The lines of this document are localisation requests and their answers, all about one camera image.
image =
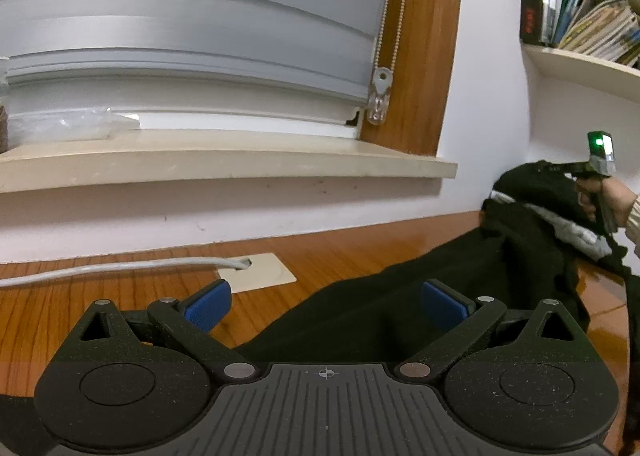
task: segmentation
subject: white cable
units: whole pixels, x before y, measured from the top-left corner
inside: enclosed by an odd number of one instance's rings
[[[72,267],[59,271],[42,272],[31,276],[9,277],[0,279],[0,288],[16,287],[18,285],[28,285],[41,281],[51,281],[62,279],[63,277],[84,276],[85,274],[96,274],[104,272],[134,271],[143,269],[157,269],[160,267],[184,267],[189,265],[215,265],[225,269],[236,269],[243,271],[248,269],[250,264],[247,261],[225,258],[172,258],[172,259],[151,259],[149,261],[126,261],[123,263],[102,263],[97,265],[85,265],[84,267]]]

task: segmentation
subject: window sill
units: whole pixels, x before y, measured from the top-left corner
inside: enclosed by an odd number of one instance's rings
[[[369,176],[454,178],[457,164],[351,139],[255,131],[126,131],[0,155],[0,193],[146,181]]]

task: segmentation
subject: hand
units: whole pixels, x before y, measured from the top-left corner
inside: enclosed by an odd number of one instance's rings
[[[638,198],[636,193],[617,178],[604,178],[603,180],[597,178],[578,179],[577,184],[580,191],[580,205],[582,205],[591,221],[596,220],[596,208],[591,203],[589,193],[602,191],[605,202],[613,211],[618,227],[626,226],[629,213],[631,213],[634,202]]]

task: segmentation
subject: wooden window frame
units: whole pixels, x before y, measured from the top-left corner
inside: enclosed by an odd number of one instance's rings
[[[401,0],[390,0],[380,54],[389,66]],[[413,155],[435,155],[449,95],[460,0],[406,0],[386,120],[364,120],[361,140]]]

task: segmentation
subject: wooden shelf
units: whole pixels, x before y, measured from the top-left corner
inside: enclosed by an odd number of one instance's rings
[[[556,48],[523,47],[543,77],[575,82],[640,104],[640,70],[636,68]]]
[[[292,176],[454,178],[457,164],[352,139],[149,129],[0,155],[0,193],[144,181]]]

